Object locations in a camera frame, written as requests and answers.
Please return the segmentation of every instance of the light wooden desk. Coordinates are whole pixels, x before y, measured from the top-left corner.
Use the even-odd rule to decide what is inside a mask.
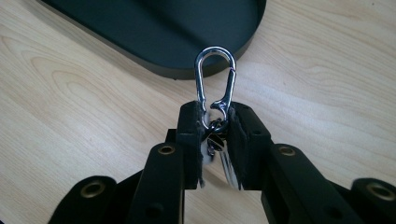
[[[396,2],[269,0],[233,99],[330,180],[396,185]],[[205,80],[220,98],[227,72]],[[79,180],[144,167],[194,81],[158,77],[32,0],[0,0],[0,220],[45,223]],[[258,192],[187,192],[186,223],[263,223]]]

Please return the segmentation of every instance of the black plastic part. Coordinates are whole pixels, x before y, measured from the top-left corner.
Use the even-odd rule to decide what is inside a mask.
[[[168,129],[166,134],[165,143],[175,143],[176,142],[176,129]]]
[[[265,0],[37,0],[148,70],[194,78],[196,55],[221,46],[239,58],[262,20]],[[204,76],[227,63],[207,59]]]
[[[126,223],[182,223],[183,184],[182,148],[172,143],[155,146],[148,155]]]
[[[201,142],[204,130],[200,126],[198,102],[192,101],[180,108],[176,143],[184,148],[185,189],[196,189],[202,179]]]
[[[116,191],[102,223],[125,223],[142,173],[143,171],[139,171],[117,184]]]
[[[254,111],[247,105],[232,102],[227,146],[238,183],[243,189],[262,189],[262,159],[272,144],[271,134]]]
[[[363,223],[300,149],[273,145],[265,164],[262,205],[270,223]]]
[[[357,179],[346,199],[366,223],[396,223],[396,188],[387,182]]]
[[[116,186],[116,181],[107,176],[81,180],[59,203],[49,223],[102,223]]]

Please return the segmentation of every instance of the brass grommet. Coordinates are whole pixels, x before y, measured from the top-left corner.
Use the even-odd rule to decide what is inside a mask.
[[[372,193],[375,197],[385,201],[395,201],[396,195],[390,189],[385,188],[379,183],[372,182],[366,186],[367,190]]]
[[[81,196],[83,198],[93,198],[103,193],[106,185],[100,180],[93,180],[91,183],[87,184],[81,190]]]
[[[174,147],[169,147],[169,146],[160,147],[160,149],[158,149],[158,152],[163,155],[170,155],[170,154],[174,153],[175,151],[176,150]]]
[[[296,151],[289,147],[280,147],[279,152],[284,156],[294,156],[296,154]]]

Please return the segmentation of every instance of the carabiner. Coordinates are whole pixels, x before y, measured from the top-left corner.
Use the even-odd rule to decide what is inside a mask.
[[[211,56],[211,55],[220,55],[223,58],[227,59],[230,64],[230,73],[227,79],[227,87],[224,93],[224,96],[221,100],[215,101],[212,105],[210,105],[211,109],[219,110],[223,115],[223,120],[215,120],[209,124],[206,124],[205,115],[206,115],[206,108],[205,108],[205,93],[204,93],[204,83],[203,83],[203,72],[202,72],[202,64],[204,60]],[[198,102],[201,107],[202,114],[202,124],[205,127],[205,130],[208,133],[222,133],[227,129],[228,126],[228,110],[231,104],[231,98],[233,96],[233,85],[235,83],[236,77],[236,65],[235,59],[230,51],[221,47],[210,47],[201,51],[198,54],[195,60],[195,80],[197,86],[197,94],[198,94]]]

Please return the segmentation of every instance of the round hole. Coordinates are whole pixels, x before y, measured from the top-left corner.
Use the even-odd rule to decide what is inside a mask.
[[[163,205],[160,203],[152,203],[146,208],[146,217],[159,217],[163,213]]]
[[[94,180],[82,188],[81,196],[84,198],[93,198],[103,193],[105,188],[106,185],[102,181]]]
[[[341,219],[343,218],[343,213],[336,207],[334,206],[326,206],[324,207],[324,212],[329,216],[334,219]]]
[[[369,190],[374,196],[385,201],[395,201],[396,195],[390,189],[385,188],[379,183],[372,182],[367,185],[367,190]]]
[[[158,149],[158,152],[160,152],[163,155],[169,155],[175,152],[175,148],[174,147],[161,147],[160,149]]]
[[[296,151],[294,151],[294,149],[289,147],[280,147],[279,152],[285,156],[294,156],[296,154]]]

